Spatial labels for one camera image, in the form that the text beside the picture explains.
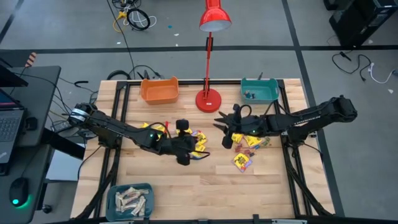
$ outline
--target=red desk lamp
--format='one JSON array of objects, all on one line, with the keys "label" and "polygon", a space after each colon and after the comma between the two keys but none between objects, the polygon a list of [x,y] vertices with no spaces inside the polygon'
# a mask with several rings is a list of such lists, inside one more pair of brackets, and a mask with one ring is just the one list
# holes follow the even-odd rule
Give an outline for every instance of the red desk lamp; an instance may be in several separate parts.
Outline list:
[{"label": "red desk lamp", "polygon": [[216,91],[210,88],[209,85],[209,66],[210,66],[210,53],[213,47],[212,32],[227,29],[231,24],[229,15],[221,8],[221,0],[205,0],[206,11],[200,19],[200,29],[209,32],[207,40],[207,65],[206,65],[206,78],[203,90],[199,91],[196,97],[196,104],[199,110],[212,113],[221,106],[221,96]]}]

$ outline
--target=orange bin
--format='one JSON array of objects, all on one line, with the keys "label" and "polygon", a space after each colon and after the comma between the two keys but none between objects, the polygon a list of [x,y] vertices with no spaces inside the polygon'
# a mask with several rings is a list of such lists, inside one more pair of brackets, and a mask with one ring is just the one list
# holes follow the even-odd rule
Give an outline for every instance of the orange bin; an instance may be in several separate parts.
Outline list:
[{"label": "orange bin", "polygon": [[148,80],[141,82],[141,97],[149,105],[175,103],[178,100],[178,79]]}]

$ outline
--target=teal plastic basket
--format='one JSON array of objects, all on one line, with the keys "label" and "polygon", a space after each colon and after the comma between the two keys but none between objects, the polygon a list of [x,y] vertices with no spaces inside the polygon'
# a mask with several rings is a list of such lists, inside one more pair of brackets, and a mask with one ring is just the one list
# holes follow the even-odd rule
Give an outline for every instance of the teal plastic basket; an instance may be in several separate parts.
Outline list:
[{"label": "teal plastic basket", "polygon": [[[144,216],[134,216],[131,214],[132,209],[126,210],[124,212],[117,212],[116,211],[116,205],[115,205],[115,195],[116,192],[123,192],[130,187],[134,187],[137,190],[149,190],[149,194],[143,194],[143,196],[146,199],[145,202],[145,212]],[[119,186],[113,186],[108,190],[108,198],[106,201],[106,213],[105,217],[109,222],[115,222],[115,221],[123,221],[123,220],[133,220],[135,218],[149,218],[150,214],[152,213],[155,205],[155,200],[154,200],[154,191],[152,190],[152,187],[150,184],[144,183],[144,184],[127,184],[127,185],[119,185]]]},{"label": "teal plastic basket", "polygon": [[[254,99],[246,98],[244,93],[254,93]],[[247,80],[241,81],[241,96],[246,104],[270,104],[279,97],[279,86],[276,79],[270,80]]]}]

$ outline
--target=gray floor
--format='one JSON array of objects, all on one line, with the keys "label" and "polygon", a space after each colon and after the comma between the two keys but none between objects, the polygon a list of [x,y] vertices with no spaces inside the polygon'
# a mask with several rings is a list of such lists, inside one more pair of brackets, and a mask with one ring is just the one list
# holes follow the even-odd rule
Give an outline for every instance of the gray floor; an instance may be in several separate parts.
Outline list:
[{"label": "gray floor", "polygon": [[[142,0],[141,9],[157,16],[157,24],[145,32],[126,30],[130,47],[203,46],[206,34],[198,29],[203,1]],[[13,12],[16,0],[0,1],[0,28]],[[328,24],[331,12],[322,0],[288,0],[300,45],[338,45]],[[293,42],[280,0],[223,1],[233,25],[214,33],[215,45],[288,45]],[[88,49],[123,48],[123,37],[112,29],[112,15],[105,1],[25,0],[14,22],[0,43],[0,49]],[[370,45],[398,44],[398,13],[395,13],[371,38]],[[385,84],[359,74],[347,75],[331,62],[338,52],[304,51],[303,56],[317,103],[344,94],[359,111],[350,124],[333,124],[325,128],[338,190],[347,217],[398,220],[397,139],[398,77]],[[398,50],[357,51],[367,55],[376,65],[374,76],[385,80],[398,68]],[[162,75],[178,78],[199,78],[205,72],[205,52],[134,52],[134,63],[153,67]],[[353,63],[337,59],[346,69]],[[38,54],[34,66],[59,65],[61,77],[88,80],[87,87],[97,89],[110,72],[130,71],[127,53]],[[214,51],[211,56],[211,77],[301,78],[294,51],[237,50]],[[59,81],[65,102],[74,106],[87,101],[89,92]],[[60,108],[52,110],[61,113]],[[76,185],[50,184],[45,202],[54,205],[53,213],[37,212],[32,223],[66,220],[73,203]]]}]

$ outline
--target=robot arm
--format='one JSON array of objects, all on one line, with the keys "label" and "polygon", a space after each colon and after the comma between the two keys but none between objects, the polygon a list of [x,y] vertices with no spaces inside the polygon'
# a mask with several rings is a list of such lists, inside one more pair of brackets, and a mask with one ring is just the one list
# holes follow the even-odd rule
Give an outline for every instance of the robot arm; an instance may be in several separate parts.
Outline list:
[{"label": "robot arm", "polygon": [[[131,139],[141,149],[158,155],[175,155],[181,165],[190,164],[189,153],[195,151],[196,139],[184,131],[177,137],[171,138],[162,131],[146,128],[135,128],[97,110],[91,104],[78,104],[72,110],[68,122],[76,128],[89,129],[98,135],[99,145],[115,148],[120,142],[119,137]],[[186,130],[187,120],[177,121],[177,129]]]},{"label": "robot arm", "polygon": [[310,133],[334,122],[352,122],[358,115],[351,100],[344,98],[344,96],[332,98],[318,106],[292,114],[264,114],[260,116],[249,114],[242,118],[241,109],[245,106],[248,105],[234,105],[233,114],[227,115],[219,112],[222,118],[215,119],[217,122],[226,124],[226,126],[214,125],[224,131],[226,136],[223,138],[223,146],[227,149],[232,147],[231,137],[233,133],[256,137],[286,134],[291,145],[299,146],[303,144]]}]

